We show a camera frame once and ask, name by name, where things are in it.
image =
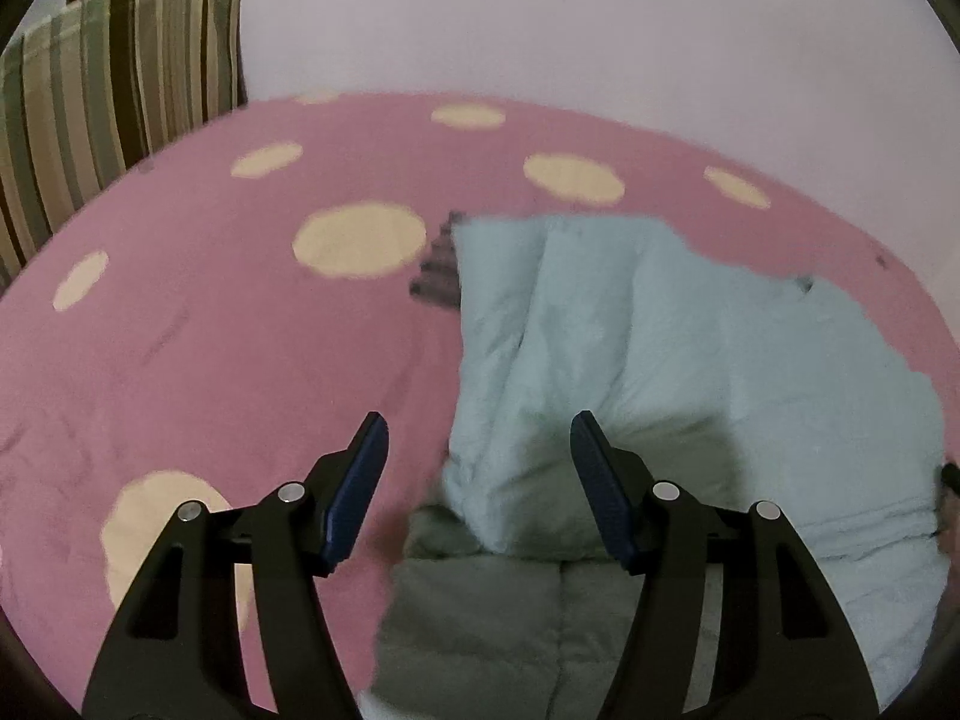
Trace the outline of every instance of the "chair backrest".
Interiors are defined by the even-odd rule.
[[[0,57],[0,288],[107,185],[243,104],[240,0],[79,0]]]

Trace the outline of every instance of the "black bracket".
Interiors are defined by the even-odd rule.
[[[314,577],[349,557],[387,459],[370,413],[349,447],[246,509],[178,507],[113,623],[83,698],[86,720],[263,720],[240,655],[233,570],[253,565],[270,685],[286,720],[359,720]]]
[[[705,506],[611,447],[589,412],[573,419],[570,449],[604,546],[646,574],[600,718],[877,718],[847,618],[779,507]],[[717,664],[709,702],[684,714],[709,562],[724,572]]]

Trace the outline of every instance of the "white wall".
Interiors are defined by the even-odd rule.
[[[20,25],[16,28],[16,32],[13,33],[13,37],[23,34],[31,26],[48,16],[54,15],[64,5],[66,5],[66,0],[34,0],[30,9],[20,21]]]
[[[253,98],[508,95],[666,130],[879,238],[960,330],[960,56],[925,0],[243,0]]]

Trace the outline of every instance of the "gray blanket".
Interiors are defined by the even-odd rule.
[[[582,409],[706,503],[781,504],[888,703],[947,574],[928,379],[834,285],[714,264],[658,221],[474,220],[455,239],[450,458],[411,522],[366,715],[595,716],[642,579],[606,560],[570,461]],[[709,693],[716,574],[708,590],[688,707]]]

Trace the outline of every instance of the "cream polka dot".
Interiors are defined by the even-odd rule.
[[[339,92],[333,92],[329,89],[317,89],[313,92],[299,95],[294,98],[294,100],[303,105],[319,105],[321,103],[333,103],[333,100],[337,100],[339,96]]]
[[[507,121],[507,114],[482,103],[453,103],[436,108],[430,119],[454,129],[497,129]]]
[[[304,147],[299,143],[273,143],[244,154],[233,163],[230,175],[235,178],[262,178],[268,172],[287,167],[301,157]]]
[[[360,202],[307,218],[294,238],[294,256],[318,274],[373,278],[411,262],[426,242],[426,225],[402,205]]]
[[[762,189],[720,167],[708,167],[704,170],[704,178],[716,186],[720,194],[731,200],[754,208],[770,207],[770,199]]]
[[[95,251],[83,257],[70,269],[54,293],[54,308],[66,311],[79,302],[91,290],[107,269],[110,258],[105,251]]]
[[[100,531],[107,558],[107,589],[114,608],[120,607],[171,514],[188,500],[203,501],[211,512],[230,508],[211,485],[182,471],[155,471],[120,490]],[[253,572],[248,565],[236,567],[236,595],[237,619],[243,628],[253,597]]]
[[[523,174],[561,200],[592,205],[615,203],[624,193],[613,168],[575,154],[534,154],[523,163]]]

